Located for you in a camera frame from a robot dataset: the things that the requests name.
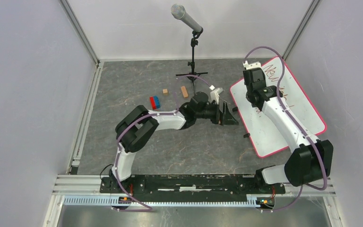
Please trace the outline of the pink-framed whiteboard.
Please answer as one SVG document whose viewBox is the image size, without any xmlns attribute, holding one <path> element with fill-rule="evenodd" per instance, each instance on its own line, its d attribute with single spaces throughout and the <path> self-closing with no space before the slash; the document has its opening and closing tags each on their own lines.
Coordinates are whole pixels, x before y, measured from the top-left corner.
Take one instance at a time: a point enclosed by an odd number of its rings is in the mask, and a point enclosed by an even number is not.
<svg viewBox="0 0 363 227">
<path fill-rule="evenodd" d="M 267 86 L 279 86 L 282 92 L 282 102 L 274 97 L 271 104 L 265 105 L 271 111 L 270 117 L 253 107 L 246 99 L 247 88 L 243 79 L 230 87 L 232 98 L 258 157 L 271 156 L 293 145 L 291 139 L 285 139 L 287 136 L 294 137 L 296 142 L 306 141 L 305 135 L 296 127 L 287 112 L 294 116 L 311 137 L 327 130 L 327 124 L 286 64 L 282 64 L 275 57 L 262 64 L 261 68 Z"/>
</svg>

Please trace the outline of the red blue toy brick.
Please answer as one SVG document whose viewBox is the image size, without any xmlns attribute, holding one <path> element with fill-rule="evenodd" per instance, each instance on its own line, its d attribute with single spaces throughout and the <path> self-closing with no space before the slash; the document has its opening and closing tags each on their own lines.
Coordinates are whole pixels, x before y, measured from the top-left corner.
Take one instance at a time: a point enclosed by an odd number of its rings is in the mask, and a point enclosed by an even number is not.
<svg viewBox="0 0 363 227">
<path fill-rule="evenodd" d="M 160 104 L 159 98 L 157 96 L 151 96 L 149 98 L 149 100 L 150 100 L 151 107 L 153 110 L 161 108 L 161 104 Z"/>
</svg>

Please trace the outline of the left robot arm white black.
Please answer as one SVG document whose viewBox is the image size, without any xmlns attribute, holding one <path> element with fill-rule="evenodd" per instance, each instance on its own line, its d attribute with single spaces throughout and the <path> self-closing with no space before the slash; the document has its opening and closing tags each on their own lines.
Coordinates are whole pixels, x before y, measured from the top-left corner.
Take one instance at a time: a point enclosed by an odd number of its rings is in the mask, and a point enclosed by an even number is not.
<svg viewBox="0 0 363 227">
<path fill-rule="evenodd" d="M 117 153 L 109 173 L 111 186 L 117 192 L 125 192 L 130 186 L 131 168 L 136 156 L 156 131 L 184 130 L 198 119 L 210 120 L 216 125 L 237 125 L 227 103 L 209 100 L 206 93 L 197 92 L 190 101 L 173 111 L 148 110 L 143 105 L 135 107 L 115 127 Z"/>
</svg>

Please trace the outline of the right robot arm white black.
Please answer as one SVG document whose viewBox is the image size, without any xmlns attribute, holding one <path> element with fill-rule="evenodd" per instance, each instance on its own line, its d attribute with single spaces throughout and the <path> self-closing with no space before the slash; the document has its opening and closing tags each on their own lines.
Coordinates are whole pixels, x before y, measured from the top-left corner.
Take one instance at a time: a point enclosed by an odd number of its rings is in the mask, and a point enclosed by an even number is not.
<svg viewBox="0 0 363 227">
<path fill-rule="evenodd" d="M 331 142 L 320 140 L 296 119 L 282 98 L 279 87 L 267 85 L 265 73 L 260 66 L 246 68 L 243 79 L 247 88 L 246 99 L 273 122 L 291 151 L 285 164 L 256 171 L 255 189 L 266 193 L 274 184 L 289 182 L 296 187 L 307 185 L 320 191 L 325 190 L 333 158 L 334 148 Z"/>
</svg>

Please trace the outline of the long wooden block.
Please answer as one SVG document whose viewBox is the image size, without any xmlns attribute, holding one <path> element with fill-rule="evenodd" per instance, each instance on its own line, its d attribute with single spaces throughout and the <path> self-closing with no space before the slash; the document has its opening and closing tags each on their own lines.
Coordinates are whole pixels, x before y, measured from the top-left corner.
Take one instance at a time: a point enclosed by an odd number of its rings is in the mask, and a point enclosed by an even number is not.
<svg viewBox="0 0 363 227">
<path fill-rule="evenodd" d="M 189 94 L 185 86 L 181 86 L 181 93 L 184 98 L 188 98 Z"/>
</svg>

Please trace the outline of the black microphone tripod stand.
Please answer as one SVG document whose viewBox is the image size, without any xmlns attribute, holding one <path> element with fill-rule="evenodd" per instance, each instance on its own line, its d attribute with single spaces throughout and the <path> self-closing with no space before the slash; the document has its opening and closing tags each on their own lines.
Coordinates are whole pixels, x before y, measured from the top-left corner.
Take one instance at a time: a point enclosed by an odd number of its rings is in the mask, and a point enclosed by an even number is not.
<svg viewBox="0 0 363 227">
<path fill-rule="evenodd" d="M 176 77 L 182 77 L 182 76 L 188 76 L 188 75 L 194 75 L 196 77 L 190 77 L 189 80 L 192 83 L 193 86 L 193 93 L 196 93 L 196 88 L 195 88 L 195 80 L 199 79 L 201 75 L 203 74 L 208 74 L 208 72 L 196 72 L 195 71 L 195 47 L 198 45 L 198 38 L 200 37 L 200 35 L 203 33 L 203 28 L 201 29 L 200 32 L 197 31 L 192 31 L 192 38 L 190 41 L 190 46 L 191 46 L 191 61 L 189 61 L 187 63 L 188 66 L 190 66 L 190 72 L 189 73 L 185 73 L 185 74 L 176 74 Z"/>
</svg>

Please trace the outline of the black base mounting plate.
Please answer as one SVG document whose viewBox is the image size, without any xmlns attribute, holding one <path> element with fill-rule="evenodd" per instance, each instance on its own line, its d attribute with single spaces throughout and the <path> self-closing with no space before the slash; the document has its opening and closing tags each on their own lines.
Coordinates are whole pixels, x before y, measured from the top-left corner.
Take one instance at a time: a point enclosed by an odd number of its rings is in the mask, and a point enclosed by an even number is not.
<svg viewBox="0 0 363 227">
<path fill-rule="evenodd" d="M 240 202 L 250 195 L 284 194 L 280 184 L 259 184 L 254 175 L 132 175 L 118 183 L 113 176 L 101 177 L 101 193 L 123 193 L 148 202 Z"/>
</svg>

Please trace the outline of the silver microphone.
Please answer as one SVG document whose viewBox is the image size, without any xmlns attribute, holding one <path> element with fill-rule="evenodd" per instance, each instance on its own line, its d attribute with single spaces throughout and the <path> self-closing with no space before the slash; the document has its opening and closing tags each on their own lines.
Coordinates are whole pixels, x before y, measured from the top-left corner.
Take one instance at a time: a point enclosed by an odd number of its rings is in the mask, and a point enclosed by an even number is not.
<svg viewBox="0 0 363 227">
<path fill-rule="evenodd" d="M 203 28 L 198 24 L 186 11 L 185 7 L 180 4 L 173 4 L 171 6 L 171 14 L 172 16 L 185 23 L 188 27 L 190 27 L 195 33 L 200 34 L 203 32 Z"/>
</svg>

